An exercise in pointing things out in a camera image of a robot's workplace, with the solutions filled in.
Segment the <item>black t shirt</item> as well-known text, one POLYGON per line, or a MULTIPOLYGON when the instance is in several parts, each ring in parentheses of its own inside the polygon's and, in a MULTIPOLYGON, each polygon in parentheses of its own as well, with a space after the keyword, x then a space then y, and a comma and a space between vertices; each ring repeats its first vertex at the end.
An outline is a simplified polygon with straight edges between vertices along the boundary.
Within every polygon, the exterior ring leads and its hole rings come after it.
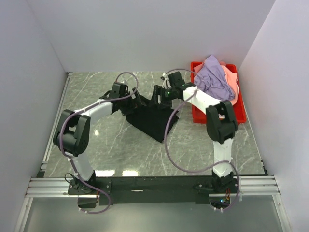
POLYGON ((166 124, 174 110, 172 108, 159 108, 144 96, 138 96, 133 101, 136 108, 133 113, 126 116, 127 122, 162 143, 166 124))

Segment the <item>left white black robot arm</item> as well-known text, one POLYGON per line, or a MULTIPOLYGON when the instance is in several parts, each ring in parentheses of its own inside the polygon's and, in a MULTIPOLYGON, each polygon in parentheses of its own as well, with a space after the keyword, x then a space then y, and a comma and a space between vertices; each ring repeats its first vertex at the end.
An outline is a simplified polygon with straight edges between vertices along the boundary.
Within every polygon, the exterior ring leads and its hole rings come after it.
POLYGON ((96 174, 91 167, 86 149, 89 144, 90 127, 99 119, 109 116, 118 110, 124 115, 133 112, 134 102, 140 99, 137 88, 132 91, 124 83, 114 82, 112 89, 107 91, 96 102, 78 110, 64 110, 61 113, 53 143, 70 162, 74 173, 72 187, 85 194, 98 190, 96 174))

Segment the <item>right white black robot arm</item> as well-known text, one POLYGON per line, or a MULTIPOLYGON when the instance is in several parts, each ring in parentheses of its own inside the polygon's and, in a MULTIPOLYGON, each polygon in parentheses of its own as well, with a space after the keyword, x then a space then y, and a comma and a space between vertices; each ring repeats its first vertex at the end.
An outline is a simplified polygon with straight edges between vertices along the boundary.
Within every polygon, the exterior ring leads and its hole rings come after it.
POLYGON ((224 192, 234 182, 232 143, 238 130, 236 116, 230 101, 221 101, 208 95, 195 84, 185 82, 180 72, 172 70, 162 74, 163 84, 155 86, 152 100, 156 105, 171 106, 173 99, 181 99, 199 109, 206 117, 207 134, 213 142, 214 164, 210 189, 224 192))

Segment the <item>red plastic bin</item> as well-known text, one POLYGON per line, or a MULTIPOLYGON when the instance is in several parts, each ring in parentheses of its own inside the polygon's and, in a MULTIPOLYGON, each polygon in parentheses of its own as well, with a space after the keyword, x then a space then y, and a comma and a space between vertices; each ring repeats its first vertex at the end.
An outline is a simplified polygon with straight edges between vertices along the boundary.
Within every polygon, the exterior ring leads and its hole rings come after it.
MULTIPOLYGON (((201 61, 192 61, 191 62, 191 71, 194 71, 197 66, 200 66, 202 64, 201 61)), ((235 64, 226 64, 226 67, 233 73, 237 73, 237 68, 235 64)), ((247 122, 247 115, 245 112, 245 106, 243 103, 243 97, 241 89, 239 90, 238 94, 238 101, 233 106, 234 113, 236 116, 236 120, 238 124, 247 122)), ((194 123, 200 123, 205 124, 206 123, 206 115, 200 111, 197 107, 192 106, 192 117, 194 123)))

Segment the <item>purple t shirt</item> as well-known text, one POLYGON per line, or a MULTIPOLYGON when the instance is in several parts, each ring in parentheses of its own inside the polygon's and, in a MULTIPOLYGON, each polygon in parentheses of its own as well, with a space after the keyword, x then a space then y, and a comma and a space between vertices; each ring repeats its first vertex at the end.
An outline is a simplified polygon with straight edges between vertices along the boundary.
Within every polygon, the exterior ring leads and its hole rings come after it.
POLYGON ((214 55, 206 58, 202 64, 194 67, 197 74, 194 84, 206 94, 221 101, 233 100, 237 96, 237 87, 228 83, 227 72, 214 55))

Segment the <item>pink t shirt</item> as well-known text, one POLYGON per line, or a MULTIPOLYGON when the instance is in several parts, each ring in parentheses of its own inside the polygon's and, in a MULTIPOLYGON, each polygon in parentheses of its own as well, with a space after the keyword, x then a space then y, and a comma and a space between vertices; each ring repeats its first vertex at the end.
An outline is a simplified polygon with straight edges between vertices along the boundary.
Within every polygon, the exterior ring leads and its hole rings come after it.
POLYGON ((236 72, 232 72, 230 71, 227 67, 226 67, 226 63, 223 61, 219 62, 220 65, 222 66, 224 73, 225 73, 225 79, 227 84, 229 85, 229 87, 232 89, 232 91, 234 92, 234 98, 230 100, 232 105, 235 105, 238 101, 238 95, 240 92, 240 88, 239 85, 237 84, 238 81, 238 76, 236 72))

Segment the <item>black base beam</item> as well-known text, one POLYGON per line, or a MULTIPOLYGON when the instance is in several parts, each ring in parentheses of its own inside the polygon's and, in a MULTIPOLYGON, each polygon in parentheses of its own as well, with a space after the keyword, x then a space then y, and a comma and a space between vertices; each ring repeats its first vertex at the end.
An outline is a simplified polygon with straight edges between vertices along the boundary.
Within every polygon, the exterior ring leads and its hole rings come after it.
POLYGON ((235 178, 221 181, 211 175, 96 177, 94 185, 105 194, 98 193, 75 179, 70 181, 68 194, 79 197, 98 194, 99 205, 109 202, 208 204, 211 194, 224 195, 238 190, 235 178))

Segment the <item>aluminium frame rail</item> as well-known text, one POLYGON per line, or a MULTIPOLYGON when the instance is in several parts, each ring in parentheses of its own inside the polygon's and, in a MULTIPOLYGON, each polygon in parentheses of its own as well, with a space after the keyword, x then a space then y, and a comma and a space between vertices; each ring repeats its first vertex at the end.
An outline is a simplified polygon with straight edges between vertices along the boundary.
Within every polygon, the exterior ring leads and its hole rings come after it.
MULTIPOLYGON (((279 195, 280 191, 273 176, 240 176, 240 194, 279 195)), ((64 178, 31 178, 26 198, 68 197, 69 183, 64 178)))

